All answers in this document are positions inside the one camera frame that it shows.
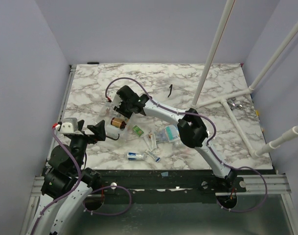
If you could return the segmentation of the white plastic bottle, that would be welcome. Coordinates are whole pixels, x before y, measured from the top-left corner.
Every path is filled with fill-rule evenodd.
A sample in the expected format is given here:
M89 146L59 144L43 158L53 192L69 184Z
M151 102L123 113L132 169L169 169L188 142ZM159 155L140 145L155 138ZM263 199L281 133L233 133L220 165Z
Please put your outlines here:
M114 127L113 125L109 124L109 125L105 126L105 132L106 132L107 137L117 139L117 138L119 138L121 131L119 128Z

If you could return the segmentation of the amber bottle orange cap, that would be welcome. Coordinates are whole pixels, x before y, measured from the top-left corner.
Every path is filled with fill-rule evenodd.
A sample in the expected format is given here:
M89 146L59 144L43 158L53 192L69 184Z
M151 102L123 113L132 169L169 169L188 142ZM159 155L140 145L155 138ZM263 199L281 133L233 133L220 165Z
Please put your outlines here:
M123 119L117 117L112 118L110 124L119 129L124 129L127 125Z

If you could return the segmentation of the clear plastic medicine box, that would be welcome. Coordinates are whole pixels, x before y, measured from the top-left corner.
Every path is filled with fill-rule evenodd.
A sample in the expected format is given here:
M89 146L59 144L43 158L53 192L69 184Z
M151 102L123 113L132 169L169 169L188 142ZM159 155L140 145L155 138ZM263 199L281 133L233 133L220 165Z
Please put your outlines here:
M121 99L115 92L108 94L111 102L107 101L96 119L96 123L105 121L106 136L112 140L126 140L135 123L135 114L127 114L125 117L119 113L119 107L122 103Z

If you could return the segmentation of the small green medicine carton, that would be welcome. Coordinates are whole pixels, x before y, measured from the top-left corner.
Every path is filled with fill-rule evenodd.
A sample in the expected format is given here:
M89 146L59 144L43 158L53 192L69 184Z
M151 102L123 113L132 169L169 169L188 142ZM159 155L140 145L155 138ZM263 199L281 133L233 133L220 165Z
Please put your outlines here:
M135 125L133 128L132 128L132 131L138 136L138 137L141 137L143 134L144 134L144 131L138 127L137 125Z

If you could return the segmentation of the grey zip bag green header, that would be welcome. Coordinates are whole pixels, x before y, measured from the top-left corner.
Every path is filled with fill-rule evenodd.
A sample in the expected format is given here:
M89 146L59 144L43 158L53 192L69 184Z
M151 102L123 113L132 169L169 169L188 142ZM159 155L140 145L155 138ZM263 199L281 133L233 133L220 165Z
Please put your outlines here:
M155 133L156 143L166 143L169 142L168 135L165 129L162 129Z

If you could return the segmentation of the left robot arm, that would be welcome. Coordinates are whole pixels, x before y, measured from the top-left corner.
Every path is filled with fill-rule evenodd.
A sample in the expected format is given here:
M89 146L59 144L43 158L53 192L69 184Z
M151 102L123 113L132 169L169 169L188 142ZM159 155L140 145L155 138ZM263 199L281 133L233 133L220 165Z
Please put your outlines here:
M41 196L28 235L64 235L71 217L89 193L100 190L101 176L91 168L82 169L89 144L106 139L105 121L88 125L91 134L82 128L83 120L66 118L53 125L58 145L53 148L44 176Z

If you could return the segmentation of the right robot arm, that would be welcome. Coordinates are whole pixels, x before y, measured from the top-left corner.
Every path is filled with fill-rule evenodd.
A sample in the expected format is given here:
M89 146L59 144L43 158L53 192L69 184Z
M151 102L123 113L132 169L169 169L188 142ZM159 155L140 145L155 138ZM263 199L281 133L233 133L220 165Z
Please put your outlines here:
M218 188L224 192L234 188L237 173L232 167L224 163L217 151L209 145L210 138L206 125L195 109L191 108L185 111L166 106L155 101L148 93L138 96L127 85L120 88L116 95L120 98L120 104L116 109L124 116L142 114L176 125L181 142L200 153L211 167L217 179Z

